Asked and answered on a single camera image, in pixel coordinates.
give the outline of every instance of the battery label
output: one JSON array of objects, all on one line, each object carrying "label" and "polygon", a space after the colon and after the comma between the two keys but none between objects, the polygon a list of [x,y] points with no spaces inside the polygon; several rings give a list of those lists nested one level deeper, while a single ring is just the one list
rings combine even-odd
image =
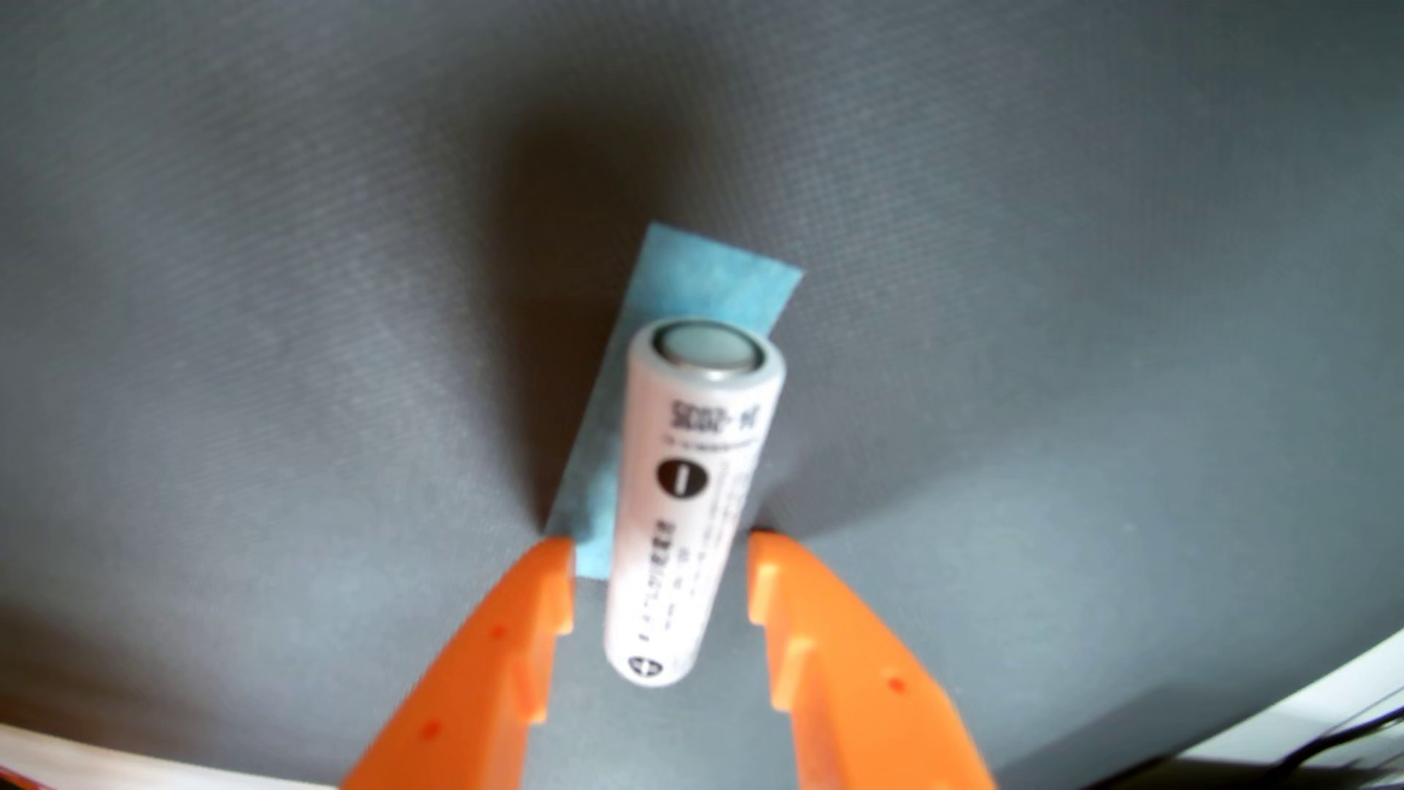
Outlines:
[{"label": "battery label", "polygon": [[751,338],[757,366],[709,379],[664,358],[650,331],[629,355],[605,655],[629,681],[667,686],[696,661],[785,362]]}]

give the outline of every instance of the orange clamp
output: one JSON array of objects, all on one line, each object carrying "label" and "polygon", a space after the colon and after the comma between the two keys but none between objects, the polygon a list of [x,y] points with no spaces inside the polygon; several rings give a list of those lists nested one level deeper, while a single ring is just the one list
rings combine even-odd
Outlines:
[{"label": "orange clamp", "polygon": [[515,790],[546,720],[556,636],[574,617],[574,544],[546,539],[497,582],[341,783]]},{"label": "orange clamp", "polygon": [[747,577],[802,790],[994,790],[941,686],[819,558],[751,533]]}]

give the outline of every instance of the blue tape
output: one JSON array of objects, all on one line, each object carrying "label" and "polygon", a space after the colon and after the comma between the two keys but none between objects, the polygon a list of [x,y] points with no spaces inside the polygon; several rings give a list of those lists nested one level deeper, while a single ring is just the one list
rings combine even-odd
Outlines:
[{"label": "blue tape", "polygon": [[650,225],[585,418],[570,450],[548,536],[576,542],[576,575],[608,580],[619,500],[619,434],[629,340],[650,320],[713,317],[769,334],[800,269],[665,225]]}]

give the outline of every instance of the fabric surface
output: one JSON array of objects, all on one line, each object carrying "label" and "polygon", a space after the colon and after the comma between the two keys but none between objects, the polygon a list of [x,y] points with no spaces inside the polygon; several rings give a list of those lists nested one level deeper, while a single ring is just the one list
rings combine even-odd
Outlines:
[{"label": "fabric surface", "polygon": [[[1404,7],[0,7],[0,721],[336,782],[539,535],[649,220],[806,269],[753,508],[1004,786],[1404,627]],[[526,787],[792,787],[740,557]]]}]

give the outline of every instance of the cylindrical battery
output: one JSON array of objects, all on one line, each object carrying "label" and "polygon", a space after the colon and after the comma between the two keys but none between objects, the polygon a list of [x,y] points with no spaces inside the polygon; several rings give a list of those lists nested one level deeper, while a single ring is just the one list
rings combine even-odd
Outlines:
[{"label": "cylindrical battery", "polygon": [[769,340],[703,319],[629,344],[605,657],[667,686],[696,661],[785,382]]}]

